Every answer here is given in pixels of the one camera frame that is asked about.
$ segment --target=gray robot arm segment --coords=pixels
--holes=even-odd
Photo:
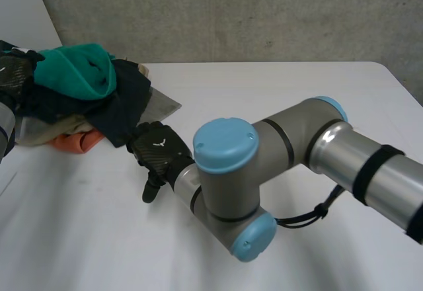
[[[346,121],[328,97],[307,99],[253,125],[214,120],[194,137],[196,163],[180,173],[174,191],[241,261],[255,259],[276,232],[274,219],[260,207],[259,186],[300,163],[421,243],[423,166]]]

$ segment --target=fabric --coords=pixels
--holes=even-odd
[[[115,147],[120,147],[129,141],[149,102],[151,82],[138,71],[136,63],[125,60],[112,63],[118,77],[116,92],[86,117]]]
[[[150,70],[146,68],[143,64],[138,64],[138,71],[144,76],[148,77]]]
[[[37,64],[35,84],[84,101],[103,99],[116,89],[112,56],[98,44],[62,46],[40,53],[45,60]]]
[[[150,100],[138,124],[143,122],[152,123],[154,121],[162,121],[182,106],[180,103],[152,87],[150,87],[150,94]]]
[[[115,147],[123,146],[148,103],[151,83],[138,71],[136,63],[113,60],[112,64],[117,78],[116,90],[104,99],[82,101],[34,85],[17,114],[35,117],[49,124],[71,114],[82,114]]]
[[[70,136],[61,134],[49,142],[56,149],[70,153],[82,154],[91,150],[104,136],[98,130],[80,132]]]
[[[23,118],[19,124],[17,120],[18,137],[16,143],[20,146],[38,146],[46,144],[61,134],[76,134],[94,129],[85,117],[73,114],[55,124],[47,124],[37,118]]]

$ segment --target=teal cloth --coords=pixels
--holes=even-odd
[[[46,59],[37,63],[35,84],[83,101],[105,98],[116,89],[114,56],[99,44],[62,46],[40,53]]]

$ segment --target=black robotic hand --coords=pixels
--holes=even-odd
[[[194,162],[180,136],[161,122],[140,124],[126,147],[141,166],[149,169],[143,192],[146,203],[154,201],[166,182],[173,187],[180,169]]]
[[[34,84],[37,62],[44,57],[31,50],[13,48],[0,52],[0,101],[12,110],[24,101]]]

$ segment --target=gray fabric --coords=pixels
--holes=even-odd
[[[182,105],[162,92],[150,88],[151,98],[138,124],[143,122],[162,121],[177,111]]]

